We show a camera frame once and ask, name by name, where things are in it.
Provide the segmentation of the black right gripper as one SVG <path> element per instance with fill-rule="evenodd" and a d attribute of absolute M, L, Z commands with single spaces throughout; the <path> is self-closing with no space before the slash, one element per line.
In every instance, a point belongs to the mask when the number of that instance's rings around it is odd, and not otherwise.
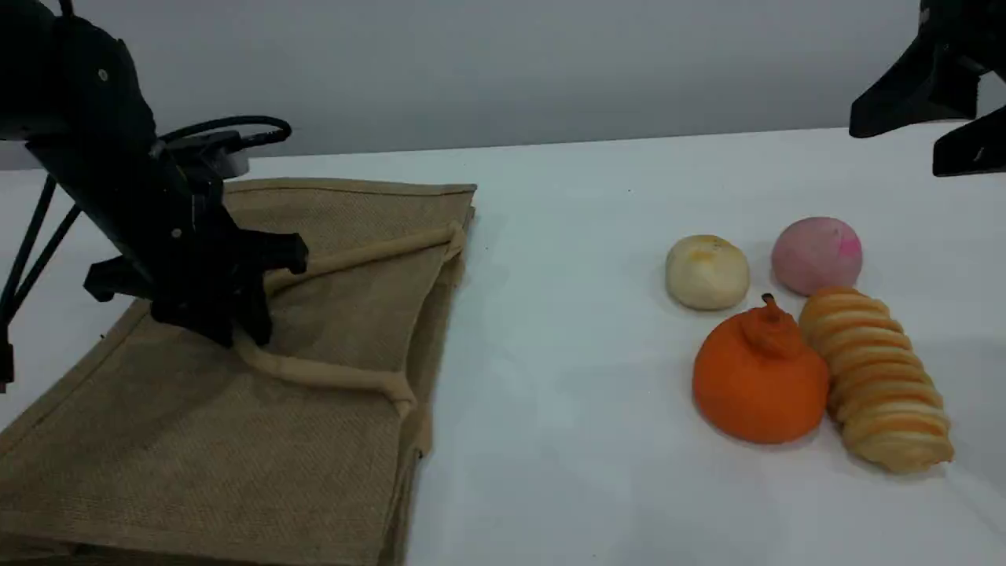
<path fill-rule="evenodd" d="M 920 1 L 919 35 L 851 106 L 849 134 L 872 138 L 946 119 L 965 125 L 934 144 L 933 175 L 1003 172 L 1005 108 L 978 117 L 978 85 L 1004 78 L 1003 1 Z"/>

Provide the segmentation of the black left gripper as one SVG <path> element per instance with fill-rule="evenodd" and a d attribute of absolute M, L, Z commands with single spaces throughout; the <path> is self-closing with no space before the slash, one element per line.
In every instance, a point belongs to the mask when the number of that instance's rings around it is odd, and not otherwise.
<path fill-rule="evenodd" d="M 147 300 L 156 322 L 220 347 L 233 347 L 233 320 L 255 344 L 270 342 L 263 277 L 306 271 L 299 235 L 242 229 L 219 177 L 186 171 L 159 147 L 123 152 L 54 135 L 29 141 L 28 151 L 118 251 L 87 270 L 95 300 Z"/>

